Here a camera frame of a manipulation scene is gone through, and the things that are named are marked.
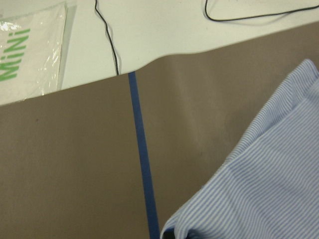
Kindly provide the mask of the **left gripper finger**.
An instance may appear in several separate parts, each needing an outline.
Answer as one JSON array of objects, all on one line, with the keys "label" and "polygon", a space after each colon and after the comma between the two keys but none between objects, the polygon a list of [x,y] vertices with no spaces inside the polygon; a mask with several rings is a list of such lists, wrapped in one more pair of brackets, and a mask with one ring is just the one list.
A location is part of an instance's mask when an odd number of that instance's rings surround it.
[{"label": "left gripper finger", "polygon": [[164,233],[163,239],[174,239],[174,233]]}]

